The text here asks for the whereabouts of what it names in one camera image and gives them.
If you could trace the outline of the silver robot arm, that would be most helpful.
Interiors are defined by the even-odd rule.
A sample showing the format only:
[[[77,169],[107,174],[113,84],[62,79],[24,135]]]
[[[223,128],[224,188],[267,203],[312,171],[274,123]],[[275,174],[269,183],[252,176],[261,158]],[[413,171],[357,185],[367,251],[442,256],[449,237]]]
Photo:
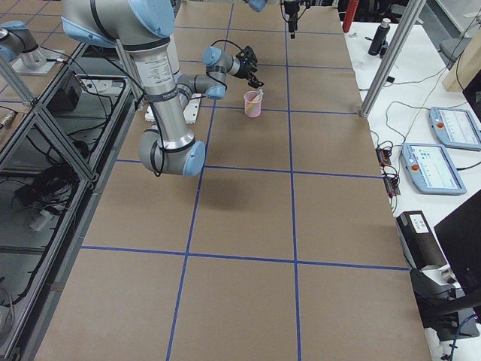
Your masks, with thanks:
[[[295,33],[298,30],[298,21],[300,18],[300,10],[302,1],[278,1],[283,21],[288,27],[291,39],[295,39]],[[248,0],[247,4],[255,12],[262,11],[268,4],[265,0]]]
[[[210,46],[203,54],[204,74],[176,75],[168,56],[174,19],[170,1],[65,1],[62,10],[66,35],[97,47],[119,45],[133,59],[155,122],[141,136],[144,166],[156,174],[194,177],[204,166],[206,147],[183,114],[192,95],[223,99],[229,74],[254,89],[263,82],[255,76],[258,60],[251,47],[232,56]]]

